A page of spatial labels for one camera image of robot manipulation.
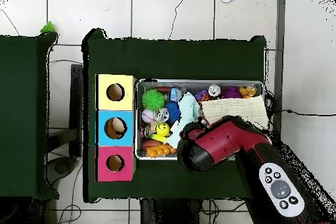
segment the green spiky ball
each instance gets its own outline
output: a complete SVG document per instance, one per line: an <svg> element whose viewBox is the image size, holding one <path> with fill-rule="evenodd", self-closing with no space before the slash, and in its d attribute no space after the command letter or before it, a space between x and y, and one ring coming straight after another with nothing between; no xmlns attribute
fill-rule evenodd
<svg viewBox="0 0 336 224"><path fill-rule="evenodd" d="M152 89L142 95L142 105L151 111L159 110L165 105L165 99L160 92Z"/></svg>

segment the white remote control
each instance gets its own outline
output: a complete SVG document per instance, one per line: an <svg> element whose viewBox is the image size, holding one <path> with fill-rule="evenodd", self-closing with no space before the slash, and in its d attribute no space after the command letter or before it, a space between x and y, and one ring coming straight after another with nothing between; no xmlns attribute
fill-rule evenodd
<svg viewBox="0 0 336 224"><path fill-rule="evenodd" d="M303 198L279 165L263 164L259 170L259 179L281 215L295 217L303 211Z"/></svg>

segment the yellow smiley toy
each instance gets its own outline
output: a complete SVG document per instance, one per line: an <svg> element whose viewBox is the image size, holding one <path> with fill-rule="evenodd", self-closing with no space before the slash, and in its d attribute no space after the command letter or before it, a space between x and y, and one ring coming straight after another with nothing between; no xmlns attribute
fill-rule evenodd
<svg viewBox="0 0 336 224"><path fill-rule="evenodd" d="M156 133L160 136L166 136L169 133L169 125L168 123L158 123L156 125Z"/></svg>

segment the green table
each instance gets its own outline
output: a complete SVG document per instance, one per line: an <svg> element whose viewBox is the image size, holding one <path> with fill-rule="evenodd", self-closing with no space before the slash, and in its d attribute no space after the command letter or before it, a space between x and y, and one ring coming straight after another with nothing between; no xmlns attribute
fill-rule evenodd
<svg viewBox="0 0 336 224"><path fill-rule="evenodd" d="M251 41L150 41L106 39L91 30L82 44L84 56L84 199L246 197L235 161L207 172L187 172L177 162L137 160L130 182L96 182L95 74L125 74L158 79L264 79L264 37Z"/></svg>
<svg viewBox="0 0 336 224"><path fill-rule="evenodd" d="M58 198L45 180L47 57L56 33L0 37L0 196Z"/></svg>

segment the blue cube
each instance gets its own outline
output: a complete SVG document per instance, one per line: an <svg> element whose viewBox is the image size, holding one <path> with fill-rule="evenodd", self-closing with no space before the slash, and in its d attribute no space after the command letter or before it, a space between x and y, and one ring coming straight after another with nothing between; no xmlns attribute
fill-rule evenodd
<svg viewBox="0 0 336 224"><path fill-rule="evenodd" d="M123 130L112 126L123 124ZM133 111L98 111L98 145L99 146L132 146L133 144Z"/></svg>

